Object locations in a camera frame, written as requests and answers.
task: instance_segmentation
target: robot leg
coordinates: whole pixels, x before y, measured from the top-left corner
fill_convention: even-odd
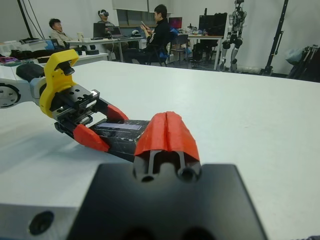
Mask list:
[[[241,39],[237,39],[234,43],[234,48],[232,50],[231,53],[231,72],[235,73],[237,71],[237,59],[236,56],[238,54],[239,48],[242,45],[242,40]]]
[[[230,49],[231,45],[230,42],[227,40],[222,43],[223,49],[222,49],[222,55],[220,60],[220,72],[225,70],[225,63],[227,61],[226,55],[227,51]]]

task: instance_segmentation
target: tabletop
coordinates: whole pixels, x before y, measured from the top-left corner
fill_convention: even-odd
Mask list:
[[[134,41],[134,40],[141,40],[143,39],[143,37],[128,37],[128,38],[123,38],[121,39],[121,41],[127,40],[127,41]],[[68,44],[72,44],[72,45],[81,45],[81,44],[103,44],[103,43],[112,43],[112,42],[118,42],[117,38],[113,38],[113,39],[108,39],[108,38],[104,38],[104,39],[99,39],[99,40],[84,40],[84,41],[79,41],[79,40],[71,40],[71,41],[66,41],[66,43]]]
[[[320,234],[320,84],[109,61],[74,69],[130,119],[181,115],[202,164],[237,165],[271,240]],[[34,103],[0,112],[0,203],[78,207],[100,163],[126,162],[58,132]]]

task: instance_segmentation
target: black pole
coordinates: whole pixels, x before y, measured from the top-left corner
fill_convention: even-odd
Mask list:
[[[275,33],[275,37],[273,39],[273,45],[272,45],[272,48],[271,48],[270,56],[269,56],[268,62],[267,62],[266,66],[264,68],[264,71],[263,71],[263,74],[265,74],[265,75],[270,75],[271,71],[272,71],[272,68],[273,68],[271,66],[271,63],[272,63],[272,60],[274,58],[274,55],[276,55],[275,53],[276,53],[277,45],[278,45],[278,48],[279,48],[279,45],[280,45],[280,42],[278,43],[279,38],[284,33],[282,31],[282,26],[284,25],[284,21],[285,21],[285,15],[286,15],[286,11],[287,11],[288,2],[289,2],[289,0],[284,0],[282,13],[281,13],[280,21],[279,21],[279,24],[278,24],[278,28],[277,28],[276,33]]]
[[[24,24],[26,26],[26,29],[28,30],[29,36],[30,36],[31,39],[33,39],[34,37],[32,36],[32,33],[31,33],[30,27],[28,25],[28,21],[27,21],[24,9],[22,8],[21,2],[20,2],[20,0],[17,0],[17,2],[18,2],[18,5],[19,5],[19,8],[20,8],[23,20],[24,20]]]

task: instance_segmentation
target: vr headset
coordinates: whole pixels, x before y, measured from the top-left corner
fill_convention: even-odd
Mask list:
[[[106,10],[104,9],[101,9],[100,11],[98,11],[98,15],[100,16],[105,16],[105,17],[108,17],[109,16],[109,12],[107,12]]]

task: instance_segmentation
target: man sitting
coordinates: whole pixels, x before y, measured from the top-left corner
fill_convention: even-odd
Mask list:
[[[52,39],[57,39],[59,46],[65,48],[64,42],[71,41],[72,38],[63,32],[61,21],[57,18],[52,18],[49,21],[49,26],[52,28],[50,37]]]
[[[108,21],[109,13],[106,10],[102,9],[102,10],[98,11],[98,15],[101,18],[101,21],[98,21],[98,23],[99,24],[101,24],[101,23],[105,24],[105,28],[106,29],[108,27],[114,27],[115,26],[112,22]],[[129,48],[129,44],[127,42],[120,42],[120,44],[121,44],[122,52],[124,53]],[[120,60],[119,43],[104,44],[104,47],[106,49],[108,49],[110,52],[113,51],[114,55],[115,55],[115,59],[116,60]]]
[[[152,45],[157,47],[166,47],[166,45],[169,43],[170,27],[167,20],[167,7],[165,5],[160,4],[154,9],[154,19],[157,26],[153,31],[151,31],[148,26],[141,25],[141,29],[144,31],[147,38],[146,48],[128,49],[124,53],[124,59],[126,63],[132,63],[132,59],[136,59],[140,64],[146,64],[150,55],[154,52],[154,47]]]

